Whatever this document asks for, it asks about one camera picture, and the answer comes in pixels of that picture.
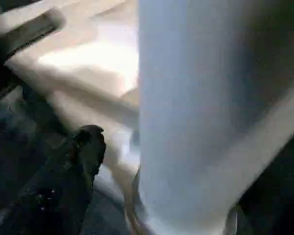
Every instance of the black object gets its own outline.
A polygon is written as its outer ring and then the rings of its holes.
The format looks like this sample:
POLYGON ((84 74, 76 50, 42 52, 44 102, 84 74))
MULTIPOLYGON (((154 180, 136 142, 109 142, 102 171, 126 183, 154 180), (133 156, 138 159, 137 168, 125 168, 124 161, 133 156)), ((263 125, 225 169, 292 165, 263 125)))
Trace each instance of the black object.
POLYGON ((8 208, 0 235, 78 234, 105 152, 102 131, 85 126, 55 151, 8 208))

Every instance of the floor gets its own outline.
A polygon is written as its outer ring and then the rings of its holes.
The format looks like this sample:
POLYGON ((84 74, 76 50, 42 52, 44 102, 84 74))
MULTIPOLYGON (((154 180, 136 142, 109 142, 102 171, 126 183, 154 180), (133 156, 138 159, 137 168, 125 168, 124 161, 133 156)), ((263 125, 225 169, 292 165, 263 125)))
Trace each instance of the floor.
POLYGON ((136 1, 84 0, 73 5, 43 0, 6 12, 0 15, 0 33, 52 6, 60 11, 65 26, 15 55, 8 65, 44 90, 72 129, 90 123, 104 128, 108 149, 95 183, 121 202, 139 167, 132 143, 139 104, 136 1))

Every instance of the white floor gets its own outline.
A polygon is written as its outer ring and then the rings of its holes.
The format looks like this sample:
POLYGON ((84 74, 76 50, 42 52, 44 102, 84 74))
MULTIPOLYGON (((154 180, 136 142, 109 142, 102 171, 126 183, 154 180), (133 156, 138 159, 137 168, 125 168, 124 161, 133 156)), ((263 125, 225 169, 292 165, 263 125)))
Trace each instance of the white floor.
MULTIPOLYGON (((44 0, 5 13, 0 16, 0 33, 54 4, 63 7, 62 2, 44 0)), ((60 12, 65 27, 8 64, 48 93, 72 129, 90 123, 104 128, 108 148, 96 184, 123 200, 122 191, 129 188, 140 161, 130 145, 138 128, 136 2, 83 0, 60 12)))

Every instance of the white pole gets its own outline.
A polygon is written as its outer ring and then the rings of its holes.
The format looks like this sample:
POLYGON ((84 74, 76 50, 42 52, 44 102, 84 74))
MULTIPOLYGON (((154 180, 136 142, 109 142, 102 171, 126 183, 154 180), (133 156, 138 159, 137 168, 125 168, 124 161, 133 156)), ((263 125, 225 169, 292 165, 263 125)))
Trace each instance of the white pole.
POLYGON ((222 234, 247 187, 218 171, 258 113, 240 71, 249 2, 140 0, 138 192, 155 234, 222 234))

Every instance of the white surface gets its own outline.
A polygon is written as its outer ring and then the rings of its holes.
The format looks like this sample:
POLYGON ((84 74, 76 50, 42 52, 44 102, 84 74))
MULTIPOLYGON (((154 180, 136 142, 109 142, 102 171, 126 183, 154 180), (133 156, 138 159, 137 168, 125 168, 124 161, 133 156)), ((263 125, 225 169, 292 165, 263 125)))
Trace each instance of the white surface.
POLYGON ((294 87, 266 106, 256 98, 278 75, 245 71, 251 2, 140 1, 139 193, 152 234, 223 234, 230 209, 294 133, 294 87))
MULTIPOLYGON (((36 6, 20 9, 25 14, 22 21, 44 11, 36 6)), ((13 11, 0 16, 6 25, 3 29, 19 24, 17 15, 13 11)), ((90 123, 104 128, 108 149, 96 184, 122 201, 122 190, 130 187, 139 167, 139 154, 130 148, 132 132, 138 127, 135 2, 127 1, 99 16, 79 16, 73 23, 71 15, 66 17, 62 30, 21 51, 8 64, 45 89, 71 128, 90 123)))

